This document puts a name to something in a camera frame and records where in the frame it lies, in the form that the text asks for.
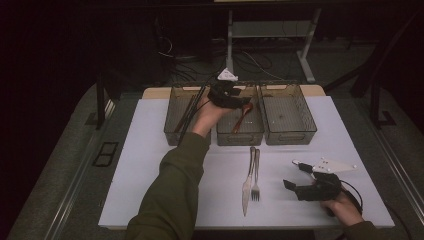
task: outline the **olive green sleeve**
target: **olive green sleeve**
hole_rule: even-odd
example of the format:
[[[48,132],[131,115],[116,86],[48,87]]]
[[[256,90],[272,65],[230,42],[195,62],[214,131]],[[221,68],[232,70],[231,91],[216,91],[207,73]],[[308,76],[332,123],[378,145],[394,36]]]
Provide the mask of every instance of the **olive green sleeve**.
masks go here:
[[[357,223],[344,229],[348,240],[388,240],[381,230],[378,230],[372,222]]]
[[[181,144],[165,155],[138,215],[128,224],[125,239],[191,239],[208,150],[203,137],[186,133]]]

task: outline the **person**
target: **person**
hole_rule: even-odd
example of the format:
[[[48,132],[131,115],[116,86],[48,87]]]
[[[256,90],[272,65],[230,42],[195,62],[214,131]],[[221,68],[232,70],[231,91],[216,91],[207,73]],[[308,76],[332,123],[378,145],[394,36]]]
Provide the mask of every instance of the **person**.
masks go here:
[[[209,150],[206,135],[232,109],[215,106],[204,97],[197,119],[180,145],[162,159],[159,175],[147,190],[137,216],[127,226],[125,239],[191,239],[197,216],[198,185],[203,175],[203,161]],[[364,221],[350,200],[341,193],[337,199],[322,202],[346,227],[350,240],[383,240],[384,236],[370,222]]]

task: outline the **table knife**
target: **table knife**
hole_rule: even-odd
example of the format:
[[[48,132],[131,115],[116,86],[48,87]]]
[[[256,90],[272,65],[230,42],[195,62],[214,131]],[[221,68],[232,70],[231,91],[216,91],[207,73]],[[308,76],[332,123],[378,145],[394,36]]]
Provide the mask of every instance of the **table knife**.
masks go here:
[[[250,147],[250,166],[249,166],[249,174],[247,175],[246,181],[243,183],[242,188],[242,206],[243,206],[243,214],[246,216],[247,213],[247,205],[249,204],[250,198],[250,187],[252,184],[252,174],[255,163],[255,153],[256,148]]]

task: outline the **fork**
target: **fork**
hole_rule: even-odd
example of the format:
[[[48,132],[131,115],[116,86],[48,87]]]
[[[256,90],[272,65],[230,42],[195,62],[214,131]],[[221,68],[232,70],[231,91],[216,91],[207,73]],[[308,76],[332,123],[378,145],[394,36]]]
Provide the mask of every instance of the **fork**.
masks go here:
[[[260,191],[258,186],[259,155],[260,155],[260,150],[256,149],[255,150],[255,185],[253,185],[251,190],[253,201],[259,201],[259,197],[260,197]]]

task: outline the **white tabletop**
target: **white tabletop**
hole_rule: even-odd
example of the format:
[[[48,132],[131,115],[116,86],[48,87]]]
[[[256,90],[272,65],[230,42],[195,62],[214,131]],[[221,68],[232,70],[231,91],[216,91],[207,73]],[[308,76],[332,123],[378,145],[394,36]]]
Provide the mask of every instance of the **white tabletop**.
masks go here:
[[[241,187],[249,165],[249,147],[220,147],[212,130],[212,144],[199,185],[198,229],[316,229],[339,226],[318,202],[298,201],[284,188],[283,179],[310,185],[312,179],[291,163],[314,165],[321,157],[357,165],[358,170],[338,173],[355,186],[364,200],[364,218],[377,227],[394,226],[330,97],[306,97],[318,131],[309,145],[261,146],[259,187],[261,200],[249,202],[243,216]],[[168,146],[163,127],[168,99],[139,101],[113,177],[99,225],[125,229],[139,209],[147,188],[159,172]]]

